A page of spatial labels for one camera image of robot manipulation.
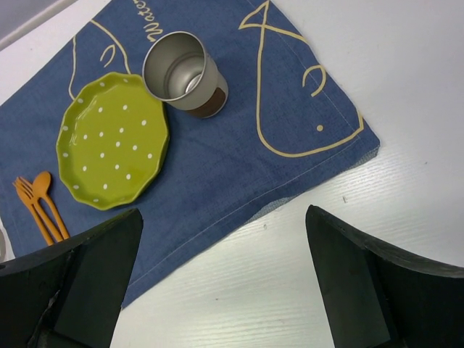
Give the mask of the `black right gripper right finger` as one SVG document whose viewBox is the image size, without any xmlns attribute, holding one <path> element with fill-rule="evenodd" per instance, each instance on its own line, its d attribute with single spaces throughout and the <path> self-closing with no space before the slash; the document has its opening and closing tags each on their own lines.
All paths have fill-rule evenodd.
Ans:
<svg viewBox="0 0 464 348">
<path fill-rule="evenodd" d="M 462 347 L 463 268 L 413 254 L 320 207 L 305 225 L 335 347 Z"/>
</svg>

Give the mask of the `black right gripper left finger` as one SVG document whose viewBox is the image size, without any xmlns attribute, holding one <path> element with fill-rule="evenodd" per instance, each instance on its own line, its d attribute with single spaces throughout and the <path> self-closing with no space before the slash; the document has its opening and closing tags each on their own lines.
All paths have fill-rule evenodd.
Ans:
<svg viewBox="0 0 464 348">
<path fill-rule="evenodd" d="M 1 264 L 2 347 L 109 347 L 143 230 L 128 210 Z"/>
</svg>

